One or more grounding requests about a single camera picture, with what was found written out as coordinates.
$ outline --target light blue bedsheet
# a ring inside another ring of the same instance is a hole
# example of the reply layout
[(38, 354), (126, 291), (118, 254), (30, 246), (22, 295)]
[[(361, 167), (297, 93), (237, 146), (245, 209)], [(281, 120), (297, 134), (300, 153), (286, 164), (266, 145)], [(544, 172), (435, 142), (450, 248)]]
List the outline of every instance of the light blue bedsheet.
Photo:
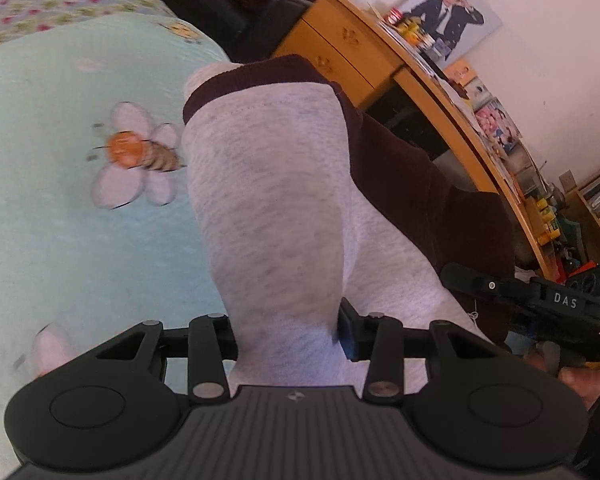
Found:
[[(0, 478), (17, 466), (2, 427), (31, 380), (35, 334), (59, 322), (82, 352), (143, 319), (166, 327), (223, 311), (184, 184), (173, 203), (144, 196), (98, 209), (91, 183), (106, 163), (110, 110), (133, 101), (182, 127), (182, 87), (226, 60), (209, 38), (187, 43), (170, 18), (114, 14), (0, 45)], [(95, 127), (95, 123), (104, 126)], [(184, 368), (168, 373), (184, 384)]]

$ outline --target round pad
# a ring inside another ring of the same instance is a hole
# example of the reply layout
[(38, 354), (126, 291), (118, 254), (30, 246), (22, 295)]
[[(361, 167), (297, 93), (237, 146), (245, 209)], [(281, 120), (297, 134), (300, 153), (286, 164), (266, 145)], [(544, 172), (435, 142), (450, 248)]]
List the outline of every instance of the round pad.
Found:
[(51, 402), (51, 415), (60, 424), (77, 430), (104, 426), (125, 409), (125, 398), (104, 386), (79, 386)]
[(478, 388), (469, 396), (469, 410), (491, 426), (518, 428), (538, 418), (542, 401), (520, 386), (492, 384)]

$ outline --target wall outlet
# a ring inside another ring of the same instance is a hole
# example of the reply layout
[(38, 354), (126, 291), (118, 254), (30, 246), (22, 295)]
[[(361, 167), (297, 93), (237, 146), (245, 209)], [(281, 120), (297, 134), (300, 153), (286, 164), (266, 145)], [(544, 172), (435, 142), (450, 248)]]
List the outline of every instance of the wall outlet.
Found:
[(562, 184), (562, 188), (564, 189), (565, 193), (577, 187), (576, 179), (573, 177), (573, 173), (571, 173), (571, 170), (561, 174), (560, 184)]

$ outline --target drawer handle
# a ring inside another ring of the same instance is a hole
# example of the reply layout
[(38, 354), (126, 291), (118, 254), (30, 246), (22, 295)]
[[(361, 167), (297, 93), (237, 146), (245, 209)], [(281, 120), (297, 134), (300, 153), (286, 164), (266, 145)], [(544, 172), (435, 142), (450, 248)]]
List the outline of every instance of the drawer handle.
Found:
[(327, 57), (318, 56), (315, 58), (315, 65), (323, 68), (326, 72), (331, 72), (331, 62)]
[(344, 27), (342, 29), (342, 39), (348, 41), (349, 44), (352, 45), (357, 45), (358, 43), (360, 43), (358, 41), (358, 38), (356, 38), (356, 31), (347, 27)]

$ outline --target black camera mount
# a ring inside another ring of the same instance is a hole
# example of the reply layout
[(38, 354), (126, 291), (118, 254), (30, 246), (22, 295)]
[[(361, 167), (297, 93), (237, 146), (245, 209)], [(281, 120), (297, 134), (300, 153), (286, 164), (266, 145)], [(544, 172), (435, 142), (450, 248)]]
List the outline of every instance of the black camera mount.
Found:
[(510, 330), (553, 345), (545, 347), (553, 375), (564, 366), (600, 362), (600, 297), (542, 278), (501, 280), (455, 263), (443, 267), (440, 281), (449, 290), (512, 306)]
[[(568, 479), (587, 412), (566, 386), (448, 321), (403, 328), (342, 300), (342, 348), (369, 360), (353, 387), (241, 386), (222, 360), (227, 316), (188, 328), (146, 321), (26, 385), (4, 417), (34, 479)], [(188, 358), (187, 395), (164, 384)], [(429, 382), (404, 394), (404, 358)]]

